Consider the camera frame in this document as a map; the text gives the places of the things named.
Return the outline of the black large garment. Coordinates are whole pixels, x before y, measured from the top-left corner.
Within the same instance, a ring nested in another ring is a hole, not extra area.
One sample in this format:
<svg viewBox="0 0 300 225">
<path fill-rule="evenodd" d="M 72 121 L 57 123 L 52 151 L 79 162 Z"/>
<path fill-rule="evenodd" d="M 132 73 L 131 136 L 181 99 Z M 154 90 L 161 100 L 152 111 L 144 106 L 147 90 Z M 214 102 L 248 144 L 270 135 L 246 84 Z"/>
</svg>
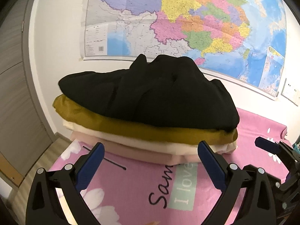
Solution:
<svg viewBox="0 0 300 225">
<path fill-rule="evenodd" d="M 231 132 L 239 114 L 220 80 L 207 79 L 186 56 L 139 55 L 128 69 L 85 71 L 58 82 L 61 92 L 86 109 L 154 127 Z"/>
</svg>

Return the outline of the teal plastic basket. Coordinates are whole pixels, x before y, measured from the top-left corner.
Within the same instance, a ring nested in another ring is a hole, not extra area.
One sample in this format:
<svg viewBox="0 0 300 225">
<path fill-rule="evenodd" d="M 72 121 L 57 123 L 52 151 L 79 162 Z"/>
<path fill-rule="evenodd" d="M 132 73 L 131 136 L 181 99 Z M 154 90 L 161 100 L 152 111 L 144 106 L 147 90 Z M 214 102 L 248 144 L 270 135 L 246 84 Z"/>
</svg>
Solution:
<svg viewBox="0 0 300 225">
<path fill-rule="evenodd" d="M 292 147 L 293 147 L 294 151 L 296 151 L 297 153 L 300 153 L 299 145 L 297 143 L 294 143 L 292 145 Z"/>
</svg>

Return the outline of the cream folded garment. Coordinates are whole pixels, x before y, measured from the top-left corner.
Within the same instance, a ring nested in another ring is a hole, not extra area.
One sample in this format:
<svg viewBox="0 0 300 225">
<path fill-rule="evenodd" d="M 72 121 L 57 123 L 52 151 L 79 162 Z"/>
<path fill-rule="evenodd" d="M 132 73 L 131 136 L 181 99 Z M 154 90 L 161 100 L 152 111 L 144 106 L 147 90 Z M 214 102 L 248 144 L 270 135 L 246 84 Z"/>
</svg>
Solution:
<svg viewBox="0 0 300 225">
<path fill-rule="evenodd" d="M 111 142 L 116 142 L 124 146 L 134 147 L 138 149 L 167 153 L 172 155 L 194 155 L 196 154 L 197 145 L 188 145 L 180 143 L 168 143 L 168 142 L 149 142 L 134 138 L 128 138 L 118 135 L 105 134 L 104 136 L 98 137 Z M 236 141 L 223 144 L 223 145 L 210 145 L 214 151 L 231 151 L 236 148 Z"/>
</svg>

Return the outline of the grey wardrobe door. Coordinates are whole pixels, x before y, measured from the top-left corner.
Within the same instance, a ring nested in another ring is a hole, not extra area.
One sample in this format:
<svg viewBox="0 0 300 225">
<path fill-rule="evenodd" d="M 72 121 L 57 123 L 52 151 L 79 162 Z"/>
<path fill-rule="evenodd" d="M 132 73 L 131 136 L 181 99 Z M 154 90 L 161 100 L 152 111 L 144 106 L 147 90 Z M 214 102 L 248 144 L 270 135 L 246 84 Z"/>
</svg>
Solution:
<svg viewBox="0 0 300 225">
<path fill-rule="evenodd" d="M 56 140 L 38 100 L 29 60 L 34 0 L 15 0 L 1 20 L 1 177 L 18 188 Z"/>
</svg>

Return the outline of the pink bed sheet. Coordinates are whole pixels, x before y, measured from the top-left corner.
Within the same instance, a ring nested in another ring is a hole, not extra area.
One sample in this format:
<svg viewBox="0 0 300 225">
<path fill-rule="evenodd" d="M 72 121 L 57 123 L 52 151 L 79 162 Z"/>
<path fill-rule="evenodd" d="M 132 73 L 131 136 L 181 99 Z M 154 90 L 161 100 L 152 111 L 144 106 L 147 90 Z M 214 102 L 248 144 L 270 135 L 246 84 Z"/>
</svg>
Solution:
<svg viewBox="0 0 300 225">
<path fill-rule="evenodd" d="M 238 113 L 236 148 L 214 152 L 223 155 L 229 163 L 262 167 L 284 180 L 288 171 L 280 159 L 256 147 L 254 142 L 257 137 L 273 142 L 285 140 L 287 127 L 242 109 Z M 91 148 L 78 140 L 72 141 L 52 170 L 74 164 Z M 202 163 L 168 166 L 108 152 L 89 186 L 81 191 L 101 224 L 201 224 L 220 194 Z"/>
</svg>

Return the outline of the light pink folded garment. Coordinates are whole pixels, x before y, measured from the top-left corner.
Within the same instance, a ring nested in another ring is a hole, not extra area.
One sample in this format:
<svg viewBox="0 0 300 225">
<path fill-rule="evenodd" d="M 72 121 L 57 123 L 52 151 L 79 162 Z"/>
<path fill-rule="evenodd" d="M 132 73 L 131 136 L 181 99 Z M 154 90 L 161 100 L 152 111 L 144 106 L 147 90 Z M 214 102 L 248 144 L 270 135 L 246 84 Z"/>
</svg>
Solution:
<svg viewBox="0 0 300 225">
<path fill-rule="evenodd" d="M 111 142 L 101 138 L 93 137 L 85 133 L 73 131 L 71 133 L 71 140 L 78 140 L 83 142 L 88 147 L 94 147 L 98 142 L 101 142 L 105 147 L 105 152 L 112 153 L 124 158 L 133 159 L 136 161 L 144 161 L 147 163 L 160 165 L 179 165 L 187 163 L 201 163 L 197 154 L 195 155 L 172 155 L 165 153 L 158 153 L 134 147 L 128 147 L 116 142 Z"/>
</svg>

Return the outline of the olive brown folded garment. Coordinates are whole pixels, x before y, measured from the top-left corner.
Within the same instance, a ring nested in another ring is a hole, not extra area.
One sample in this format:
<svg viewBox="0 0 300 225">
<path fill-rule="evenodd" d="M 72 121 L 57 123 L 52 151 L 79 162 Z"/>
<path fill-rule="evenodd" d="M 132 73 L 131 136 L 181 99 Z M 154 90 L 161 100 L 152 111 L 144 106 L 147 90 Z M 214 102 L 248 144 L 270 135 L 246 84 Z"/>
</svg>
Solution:
<svg viewBox="0 0 300 225">
<path fill-rule="evenodd" d="M 56 97 L 53 108 L 63 119 L 65 127 L 97 137 L 111 134 L 149 142 L 188 145 L 196 145 L 202 140 L 210 145 L 223 145 L 236 141 L 238 137 L 236 129 L 227 133 L 223 130 L 152 127 L 142 123 L 108 118 L 80 106 L 64 94 Z"/>
</svg>

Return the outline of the white wall socket panel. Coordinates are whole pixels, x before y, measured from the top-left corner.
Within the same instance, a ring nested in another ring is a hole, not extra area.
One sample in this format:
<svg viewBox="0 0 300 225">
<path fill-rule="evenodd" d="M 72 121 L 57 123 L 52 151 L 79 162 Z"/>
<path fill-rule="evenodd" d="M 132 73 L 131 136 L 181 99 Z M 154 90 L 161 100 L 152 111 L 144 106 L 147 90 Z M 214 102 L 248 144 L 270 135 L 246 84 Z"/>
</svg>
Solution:
<svg viewBox="0 0 300 225">
<path fill-rule="evenodd" d="M 299 106 L 299 88 L 296 86 L 295 82 L 286 78 L 281 95 L 296 106 Z"/>
</svg>

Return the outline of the colourful wall map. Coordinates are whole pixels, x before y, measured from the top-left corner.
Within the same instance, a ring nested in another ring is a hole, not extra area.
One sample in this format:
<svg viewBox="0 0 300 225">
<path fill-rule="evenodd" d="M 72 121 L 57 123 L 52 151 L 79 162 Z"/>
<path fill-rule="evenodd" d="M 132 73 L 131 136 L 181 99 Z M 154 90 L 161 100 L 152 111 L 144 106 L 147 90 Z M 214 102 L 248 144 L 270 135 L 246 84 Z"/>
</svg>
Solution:
<svg viewBox="0 0 300 225">
<path fill-rule="evenodd" d="M 187 56 L 207 75 L 279 94 L 283 0 L 83 0 L 81 26 L 85 60 Z"/>
</svg>

